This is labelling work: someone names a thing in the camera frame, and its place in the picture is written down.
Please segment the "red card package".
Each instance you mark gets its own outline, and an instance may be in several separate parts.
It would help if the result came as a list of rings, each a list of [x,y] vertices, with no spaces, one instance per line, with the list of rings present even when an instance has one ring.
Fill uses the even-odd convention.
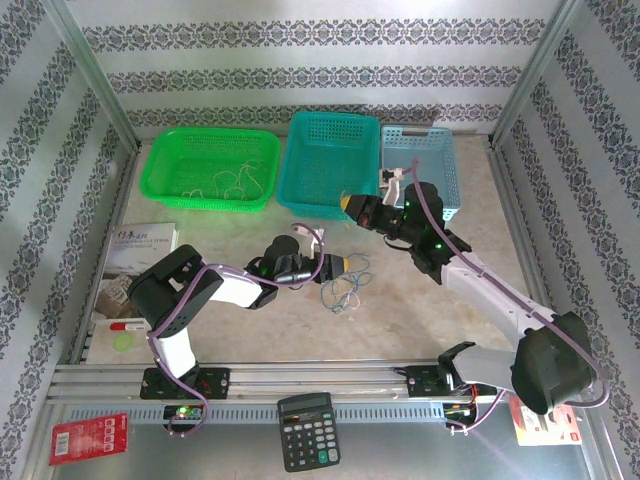
[[[126,413],[53,427],[48,465],[52,467],[124,453],[128,448]]]

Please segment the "light blue plastic basket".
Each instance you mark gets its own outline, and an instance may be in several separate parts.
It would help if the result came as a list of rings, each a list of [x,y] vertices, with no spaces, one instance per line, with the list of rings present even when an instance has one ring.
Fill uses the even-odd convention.
[[[461,195],[453,138],[442,127],[385,125],[381,129],[379,185],[386,193],[390,174],[408,169],[414,157],[419,160],[420,181],[433,184],[443,201],[443,219],[452,220],[461,207]]]

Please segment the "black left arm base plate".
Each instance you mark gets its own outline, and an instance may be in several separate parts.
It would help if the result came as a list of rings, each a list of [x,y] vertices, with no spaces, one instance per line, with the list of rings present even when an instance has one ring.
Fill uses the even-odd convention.
[[[196,366],[180,380],[207,400],[224,400],[228,395],[230,370]],[[159,368],[144,370],[140,387],[143,400],[195,399],[195,396],[172,382]]]

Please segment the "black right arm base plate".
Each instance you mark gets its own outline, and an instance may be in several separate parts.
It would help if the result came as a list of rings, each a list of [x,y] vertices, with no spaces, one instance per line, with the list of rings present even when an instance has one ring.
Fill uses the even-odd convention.
[[[466,384],[457,374],[436,364],[395,367],[394,372],[404,378],[407,393],[411,398],[460,397],[471,396],[473,393],[488,396],[498,393],[496,387],[484,384],[473,387]]]

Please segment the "green plastic basket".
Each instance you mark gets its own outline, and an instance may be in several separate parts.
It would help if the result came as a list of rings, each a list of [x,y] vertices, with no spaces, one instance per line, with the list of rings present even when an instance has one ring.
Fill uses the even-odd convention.
[[[256,213],[274,192],[280,154],[263,130],[171,128],[153,141],[139,188],[169,208]]]

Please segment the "aluminium side rail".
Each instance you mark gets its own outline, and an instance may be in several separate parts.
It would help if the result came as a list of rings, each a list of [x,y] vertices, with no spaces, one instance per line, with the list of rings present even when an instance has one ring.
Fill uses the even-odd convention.
[[[544,271],[537,262],[534,244],[506,164],[490,142],[486,142],[484,148],[529,297],[544,307],[552,308],[552,298],[543,279]]]
[[[62,358],[62,363],[65,365],[75,365],[82,362],[83,352],[85,349],[84,345],[89,331],[91,330],[95,300],[97,298],[100,281],[104,273],[111,236],[114,228],[120,225],[124,218],[140,151],[141,147],[138,147],[134,153],[130,154],[117,189],[114,193],[114,200],[107,218],[108,222],[102,237],[99,256],[96,258],[96,263],[94,264],[94,269],[92,271],[91,282],[88,286],[85,299],[83,300],[81,316],[79,318],[78,325],[73,332],[70,346],[67,348],[66,353]]]

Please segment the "grey cover book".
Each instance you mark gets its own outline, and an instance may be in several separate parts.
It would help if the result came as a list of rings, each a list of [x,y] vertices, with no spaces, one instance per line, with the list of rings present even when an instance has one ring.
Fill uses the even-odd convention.
[[[177,246],[174,223],[127,224],[116,227],[94,303],[96,323],[145,323],[129,300],[132,282]]]

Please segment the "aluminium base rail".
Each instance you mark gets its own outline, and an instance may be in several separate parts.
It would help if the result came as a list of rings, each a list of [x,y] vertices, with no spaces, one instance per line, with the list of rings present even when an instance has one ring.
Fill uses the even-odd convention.
[[[338,402],[409,399],[406,381],[396,370],[426,365],[426,360],[362,360],[230,363],[223,384],[227,400],[264,404],[312,392],[329,392]],[[143,364],[61,365],[53,374],[46,399],[52,403],[106,404],[140,399]]]

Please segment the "red package with USB stick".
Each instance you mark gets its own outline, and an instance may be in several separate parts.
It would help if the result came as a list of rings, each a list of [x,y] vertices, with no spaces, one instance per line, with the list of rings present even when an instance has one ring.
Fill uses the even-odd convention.
[[[510,396],[509,409],[519,446],[581,445],[582,435],[571,407],[561,405],[538,415],[518,397]]]

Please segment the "teal plastic basket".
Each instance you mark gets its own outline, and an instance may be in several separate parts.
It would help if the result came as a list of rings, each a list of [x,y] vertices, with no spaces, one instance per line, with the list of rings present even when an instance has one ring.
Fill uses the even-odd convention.
[[[276,198],[299,217],[346,221],[347,195],[376,195],[380,123],[371,116],[293,115]]]

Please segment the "black calculator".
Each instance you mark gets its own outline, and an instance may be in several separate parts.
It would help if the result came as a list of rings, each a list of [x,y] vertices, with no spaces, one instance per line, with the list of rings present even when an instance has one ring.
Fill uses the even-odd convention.
[[[306,472],[338,465],[341,451],[329,392],[299,394],[277,402],[285,471]]]

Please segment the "circuit board with LED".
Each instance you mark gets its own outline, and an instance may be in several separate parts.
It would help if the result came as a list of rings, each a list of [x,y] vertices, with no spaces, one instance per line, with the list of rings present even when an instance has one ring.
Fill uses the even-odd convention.
[[[204,417],[202,405],[166,405],[163,410],[163,423],[172,428],[193,427]]]
[[[471,425],[479,418],[478,407],[475,401],[467,403],[445,403],[444,414],[448,421],[454,425]]]

